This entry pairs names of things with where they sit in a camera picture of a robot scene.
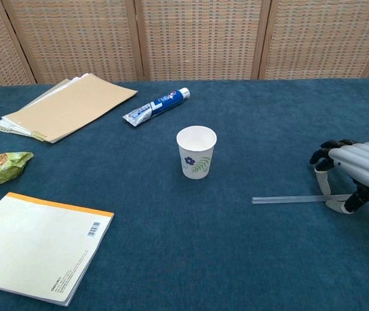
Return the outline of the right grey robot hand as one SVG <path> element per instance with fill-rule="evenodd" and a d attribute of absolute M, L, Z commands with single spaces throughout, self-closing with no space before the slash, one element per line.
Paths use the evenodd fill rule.
<path fill-rule="evenodd" d="M 349 176 L 357 186 L 357 190 L 344 202 L 326 201 L 330 209 L 352 214 L 369 202 L 369 142 L 358 143 L 349 139 L 326 141 L 313 153 L 309 164 L 314 166 L 321 192 L 325 196 L 331 195 L 328 171 L 335 167 Z"/>

